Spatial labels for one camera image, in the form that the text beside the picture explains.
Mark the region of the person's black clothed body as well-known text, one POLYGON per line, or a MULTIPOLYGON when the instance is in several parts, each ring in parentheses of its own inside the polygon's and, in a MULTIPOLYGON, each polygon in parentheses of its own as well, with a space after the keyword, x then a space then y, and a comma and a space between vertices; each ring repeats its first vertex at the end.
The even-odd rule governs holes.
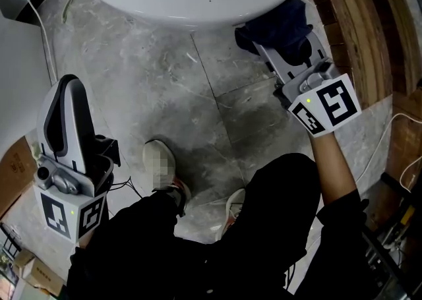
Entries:
POLYGON ((254 174, 224 236, 202 244, 174 235, 176 204, 156 192, 76 250, 69 300, 369 300, 358 192, 319 201, 314 161, 285 154, 254 174))

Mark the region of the dark purple cloth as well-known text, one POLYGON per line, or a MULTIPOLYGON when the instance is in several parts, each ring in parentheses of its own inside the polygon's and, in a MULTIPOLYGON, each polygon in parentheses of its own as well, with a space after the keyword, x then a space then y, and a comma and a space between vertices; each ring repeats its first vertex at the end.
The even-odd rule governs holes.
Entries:
POLYGON ((285 0, 270 12, 235 29, 235 41, 241 49, 258 55, 256 44, 275 49, 288 64, 308 63, 312 47, 307 36, 313 25, 307 23, 306 4, 285 0))

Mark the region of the person's left forearm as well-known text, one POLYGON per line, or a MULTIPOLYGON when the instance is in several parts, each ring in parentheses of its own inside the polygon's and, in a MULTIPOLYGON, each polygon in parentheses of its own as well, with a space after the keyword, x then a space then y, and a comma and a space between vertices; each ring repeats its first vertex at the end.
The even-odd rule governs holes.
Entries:
POLYGON ((87 248, 87 246, 88 246, 89 242, 91 241, 94 233, 95 233, 95 230, 93 229, 92 231, 90 231, 89 233, 87 233, 86 235, 84 235, 83 238, 80 239, 80 241, 78 242, 78 246, 81 249, 87 248))

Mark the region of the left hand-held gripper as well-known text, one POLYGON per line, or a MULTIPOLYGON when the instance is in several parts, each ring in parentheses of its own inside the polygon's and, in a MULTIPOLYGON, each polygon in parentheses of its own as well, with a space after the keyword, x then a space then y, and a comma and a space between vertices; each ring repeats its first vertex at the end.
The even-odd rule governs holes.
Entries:
POLYGON ((113 169, 121 165, 118 141, 97 135, 86 90, 65 75, 46 94, 37 119, 42 154, 34 174, 34 193, 46 226, 72 243, 101 223, 113 169), (94 143, 94 166, 88 171, 94 143), (63 158, 69 166, 52 158, 63 158))

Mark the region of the white closed-lid toilet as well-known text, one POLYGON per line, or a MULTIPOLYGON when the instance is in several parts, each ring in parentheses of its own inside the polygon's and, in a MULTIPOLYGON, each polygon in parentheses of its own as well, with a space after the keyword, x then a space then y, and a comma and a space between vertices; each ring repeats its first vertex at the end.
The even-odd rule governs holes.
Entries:
POLYGON ((36 128, 50 88, 41 28, 0 15, 0 160, 36 128))

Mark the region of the dark wooden platform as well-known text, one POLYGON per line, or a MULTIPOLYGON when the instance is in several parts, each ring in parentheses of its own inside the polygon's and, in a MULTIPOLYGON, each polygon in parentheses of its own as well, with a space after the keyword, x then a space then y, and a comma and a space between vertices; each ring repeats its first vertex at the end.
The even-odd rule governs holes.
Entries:
POLYGON ((422 43, 407 0, 313 1, 361 107, 393 96, 402 110, 422 111, 422 43))

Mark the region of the small cardboard box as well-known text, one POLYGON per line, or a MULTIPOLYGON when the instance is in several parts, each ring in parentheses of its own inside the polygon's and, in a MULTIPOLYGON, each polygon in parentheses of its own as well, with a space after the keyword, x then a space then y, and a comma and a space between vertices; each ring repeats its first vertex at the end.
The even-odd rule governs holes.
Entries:
POLYGON ((64 280, 34 253, 22 249, 13 260, 13 272, 31 286, 59 296, 64 280))

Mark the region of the large cardboard box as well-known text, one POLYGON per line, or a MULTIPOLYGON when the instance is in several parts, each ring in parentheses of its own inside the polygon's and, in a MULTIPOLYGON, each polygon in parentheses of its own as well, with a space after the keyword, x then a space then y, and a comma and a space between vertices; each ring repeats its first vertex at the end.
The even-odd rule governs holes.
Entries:
POLYGON ((31 184, 36 169, 30 147, 22 137, 0 161, 0 220, 31 184))

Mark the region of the person's right forearm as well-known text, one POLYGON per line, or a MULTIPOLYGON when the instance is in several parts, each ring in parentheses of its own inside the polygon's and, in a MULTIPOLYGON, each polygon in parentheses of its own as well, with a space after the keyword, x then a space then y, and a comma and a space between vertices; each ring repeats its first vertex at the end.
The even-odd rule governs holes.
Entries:
POLYGON ((325 206, 357 190, 355 179, 334 133, 309 137, 325 206))

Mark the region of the black metal rack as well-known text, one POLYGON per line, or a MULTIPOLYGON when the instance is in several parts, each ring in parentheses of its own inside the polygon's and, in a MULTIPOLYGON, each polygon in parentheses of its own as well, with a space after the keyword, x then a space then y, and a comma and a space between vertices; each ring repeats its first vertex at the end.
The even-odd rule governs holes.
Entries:
POLYGON ((362 196, 374 300, 422 300, 422 172, 410 192, 383 173, 362 196))

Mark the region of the person's right white shoe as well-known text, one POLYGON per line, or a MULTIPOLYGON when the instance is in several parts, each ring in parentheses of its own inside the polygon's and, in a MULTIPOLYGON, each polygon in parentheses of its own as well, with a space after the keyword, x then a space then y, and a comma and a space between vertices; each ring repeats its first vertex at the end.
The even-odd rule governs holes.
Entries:
POLYGON ((235 191, 226 202, 226 218, 216 234, 219 241, 238 218, 245 201, 245 189, 235 191))

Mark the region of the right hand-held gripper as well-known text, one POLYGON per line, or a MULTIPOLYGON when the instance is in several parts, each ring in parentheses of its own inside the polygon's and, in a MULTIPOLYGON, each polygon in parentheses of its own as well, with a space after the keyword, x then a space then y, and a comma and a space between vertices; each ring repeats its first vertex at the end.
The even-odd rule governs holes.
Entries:
POLYGON ((320 137, 355 119, 361 107, 349 75, 339 72, 317 35, 310 32, 306 39, 307 59, 298 66, 290 65, 274 48, 253 44, 280 79, 273 95, 312 137, 320 137))

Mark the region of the brown wooden plank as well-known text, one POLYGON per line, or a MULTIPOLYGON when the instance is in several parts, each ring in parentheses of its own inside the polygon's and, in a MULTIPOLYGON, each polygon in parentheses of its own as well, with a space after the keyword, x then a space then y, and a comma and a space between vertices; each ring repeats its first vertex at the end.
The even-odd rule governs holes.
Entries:
POLYGON ((367 226, 385 225, 414 188, 422 169, 422 87, 409 96, 393 93, 365 113, 369 128, 369 162, 359 178, 361 195, 369 199, 367 226))

